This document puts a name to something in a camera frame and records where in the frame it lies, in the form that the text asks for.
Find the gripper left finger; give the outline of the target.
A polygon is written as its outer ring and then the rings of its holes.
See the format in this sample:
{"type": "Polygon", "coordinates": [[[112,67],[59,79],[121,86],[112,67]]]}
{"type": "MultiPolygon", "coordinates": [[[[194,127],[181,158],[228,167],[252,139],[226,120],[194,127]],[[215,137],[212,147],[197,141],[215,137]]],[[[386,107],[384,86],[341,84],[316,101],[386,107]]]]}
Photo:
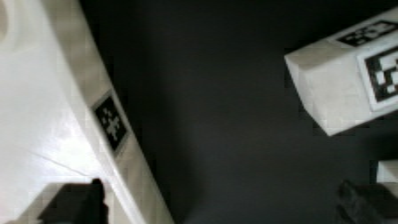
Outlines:
{"type": "Polygon", "coordinates": [[[100,179],[91,183],[68,183],[37,217],[41,224],[109,224],[105,186],[100,179]]]}

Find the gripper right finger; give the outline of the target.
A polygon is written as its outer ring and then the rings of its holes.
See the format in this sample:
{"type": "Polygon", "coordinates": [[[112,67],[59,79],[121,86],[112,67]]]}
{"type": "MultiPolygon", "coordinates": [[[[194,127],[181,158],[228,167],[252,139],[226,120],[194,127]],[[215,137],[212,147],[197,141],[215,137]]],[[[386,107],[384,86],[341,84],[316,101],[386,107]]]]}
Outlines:
{"type": "Polygon", "coordinates": [[[398,224],[398,197],[384,184],[341,182],[334,224],[398,224]]]}

